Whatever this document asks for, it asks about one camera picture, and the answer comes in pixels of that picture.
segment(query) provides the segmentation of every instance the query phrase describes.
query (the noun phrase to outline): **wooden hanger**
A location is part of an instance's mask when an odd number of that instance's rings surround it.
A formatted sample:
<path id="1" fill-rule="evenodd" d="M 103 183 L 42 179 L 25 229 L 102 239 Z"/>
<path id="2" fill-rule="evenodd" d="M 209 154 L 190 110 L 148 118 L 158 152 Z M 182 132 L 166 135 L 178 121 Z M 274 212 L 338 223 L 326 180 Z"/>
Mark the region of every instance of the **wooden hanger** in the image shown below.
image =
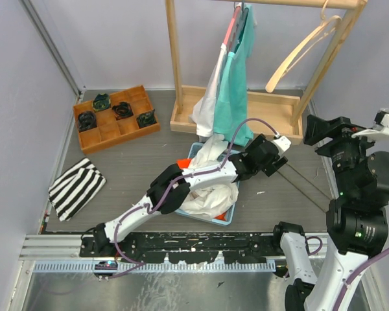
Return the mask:
<path id="1" fill-rule="evenodd" d="M 229 24 L 228 30 L 226 31 L 225 39 L 223 40 L 223 44 L 226 46 L 228 46 L 228 44 L 230 43 L 229 38 L 230 38 L 231 34 L 233 33 L 234 26 L 235 26 L 237 19 L 238 19 L 239 11 L 241 11 L 240 6 L 236 6 L 235 10 L 233 11 L 233 16 L 232 16 L 231 22 Z"/>
<path id="2" fill-rule="evenodd" d="M 322 41 L 328 35 L 336 31 L 338 24 L 341 22 L 342 18 L 338 15 L 334 15 L 329 19 L 325 19 L 324 10 L 328 4 L 329 0 L 325 0 L 325 3 L 321 12 L 321 24 L 315 28 L 292 52 L 285 58 L 281 63 L 275 73 L 272 75 L 271 79 L 265 86 L 265 90 L 269 93 L 272 93 L 277 86 L 278 82 L 306 55 L 318 42 Z M 305 50 L 300 57 L 292 64 L 292 61 L 297 57 L 301 50 L 310 42 L 314 41 L 307 50 Z"/>

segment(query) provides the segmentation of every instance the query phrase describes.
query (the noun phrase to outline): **wooden tray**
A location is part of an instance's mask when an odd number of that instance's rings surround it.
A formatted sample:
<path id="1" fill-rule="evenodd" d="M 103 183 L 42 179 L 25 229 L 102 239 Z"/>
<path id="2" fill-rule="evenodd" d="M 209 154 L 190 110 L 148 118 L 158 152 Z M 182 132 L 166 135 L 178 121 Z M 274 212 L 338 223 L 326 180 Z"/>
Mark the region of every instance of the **wooden tray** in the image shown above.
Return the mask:
<path id="1" fill-rule="evenodd" d="M 157 115 L 155 115 L 157 123 L 145 128 L 139 128 L 138 126 L 137 117 L 144 112 L 153 110 L 153 106 L 143 86 L 136 86 L 111 94 L 110 98 L 111 107 L 118 105 L 120 102 L 130 103 L 134 115 L 117 121 L 111 108 L 94 112 L 92 100 L 73 106 L 76 122 L 79 114 L 84 111 L 93 111 L 97 116 L 96 128 L 80 133 L 77 125 L 80 148 L 85 154 L 100 151 L 125 141 L 160 131 Z"/>
<path id="2" fill-rule="evenodd" d="M 193 106 L 202 98 L 206 88 L 182 86 L 183 109 L 177 112 L 177 103 L 171 116 L 170 127 L 175 132 L 196 133 L 196 124 L 189 120 Z M 281 135 L 287 136 L 292 144 L 300 144 L 303 140 L 303 123 L 300 117 L 296 126 L 291 125 L 294 106 L 300 101 L 296 96 L 285 96 L 248 92 L 248 117 L 260 118 L 271 124 Z M 255 135 L 263 133 L 268 138 L 273 136 L 269 128 L 260 122 L 249 122 L 248 126 Z"/>

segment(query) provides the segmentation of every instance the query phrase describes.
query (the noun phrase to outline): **gray floor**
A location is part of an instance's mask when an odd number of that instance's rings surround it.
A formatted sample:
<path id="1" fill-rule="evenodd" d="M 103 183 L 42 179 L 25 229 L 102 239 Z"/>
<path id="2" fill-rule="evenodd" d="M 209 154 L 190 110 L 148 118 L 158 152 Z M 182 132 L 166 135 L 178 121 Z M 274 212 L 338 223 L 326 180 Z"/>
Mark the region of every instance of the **gray floor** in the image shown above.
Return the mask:
<path id="1" fill-rule="evenodd" d="M 56 213 L 51 213 L 48 231 L 83 231 L 118 217 L 141 199 L 150 182 L 167 166 L 177 159 L 187 157 L 197 136 L 170 131 L 174 91 L 149 91 L 148 95 L 156 109 L 161 131 L 89 155 L 90 160 L 106 177 L 107 184 L 70 221 L 60 222 Z M 89 91 L 86 96 L 85 100 L 88 100 L 95 97 L 95 94 Z M 314 182 L 329 192 L 321 159 L 314 153 L 313 147 L 303 144 L 293 146 L 286 156 L 309 179 L 314 179 L 317 168 L 321 168 Z M 83 157 L 74 131 L 64 170 Z M 284 166 L 280 171 L 307 196 L 280 174 L 274 174 L 270 178 L 258 174 L 241 183 L 233 221 L 227 227 L 172 213 L 151 219 L 139 227 L 138 231 L 272 231 L 279 221 L 301 224 L 308 232 L 325 231 L 325 214 L 308 197 L 324 207 L 325 211 L 329 200 L 291 168 Z"/>
<path id="2" fill-rule="evenodd" d="M 312 264 L 318 274 L 322 260 Z M 108 282 L 90 274 L 35 273 L 23 310 L 283 311 L 289 284 L 273 273 L 256 272 L 132 273 Z M 369 310 L 361 284 L 348 310 Z"/>

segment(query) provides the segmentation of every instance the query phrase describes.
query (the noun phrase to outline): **green object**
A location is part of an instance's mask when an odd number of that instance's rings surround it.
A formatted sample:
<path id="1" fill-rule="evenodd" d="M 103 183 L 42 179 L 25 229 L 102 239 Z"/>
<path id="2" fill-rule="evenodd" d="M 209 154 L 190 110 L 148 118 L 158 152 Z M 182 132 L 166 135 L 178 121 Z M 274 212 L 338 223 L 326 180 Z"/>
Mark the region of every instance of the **green object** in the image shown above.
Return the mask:
<path id="1" fill-rule="evenodd" d="M 146 126 L 150 126 L 157 123 L 156 116 L 154 115 L 154 110 L 140 114 L 137 117 L 137 123 L 140 128 L 145 128 Z"/>
<path id="2" fill-rule="evenodd" d="M 98 94 L 92 102 L 92 108 L 95 112 L 104 111 L 111 107 L 111 99 L 108 94 Z"/>
<path id="3" fill-rule="evenodd" d="M 249 11 L 243 33 L 241 33 L 242 37 L 239 39 L 236 52 L 228 54 L 215 106 L 213 132 L 224 134 L 227 141 L 231 141 L 238 125 L 248 117 L 246 59 L 252 53 L 255 30 L 253 29 L 252 6 L 246 5 L 246 8 Z M 246 146 L 252 138 L 251 129 L 244 124 L 235 138 L 235 144 Z"/>

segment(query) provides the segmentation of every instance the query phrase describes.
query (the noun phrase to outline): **hanging clothes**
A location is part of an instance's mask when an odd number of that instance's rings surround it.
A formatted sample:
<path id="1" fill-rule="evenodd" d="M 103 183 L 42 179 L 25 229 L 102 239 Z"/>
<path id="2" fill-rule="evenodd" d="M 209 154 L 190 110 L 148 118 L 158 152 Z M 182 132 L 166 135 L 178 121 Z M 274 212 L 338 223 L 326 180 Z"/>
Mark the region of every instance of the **hanging clothes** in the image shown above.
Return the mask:
<path id="1" fill-rule="evenodd" d="M 190 116 L 193 122 L 196 123 L 196 134 L 199 135 L 201 142 L 206 141 L 213 134 L 213 119 L 215 114 L 215 104 L 218 97 L 219 82 L 222 77 L 222 68 L 226 63 L 227 47 L 230 42 L 233 29 L 236 29 L 235 24 L 239 16 L 240 4 L 237 5 L 233 13 L 233 17 L 226 31 L 224 43 L 220 46 L 218 61 L 213 69 L 209 83 L 206 87 L 205 95 L 194 105 L 193 114 Z"/>
<path id="2" fill-rule="evenodd" d="M 246 5 L 248 15 L 235 52 L 229 52 L 215 105 L 213 131 L 224 134 L 230 141 L 238 125 L 248 116 L 248 91 L 246 86 L 246 59 L 251 55 L 255 42 L 255 23 L 251 5 Z M 244 124 L 239 130 L 235 144 L 246 146 L 253 133 Z"/>

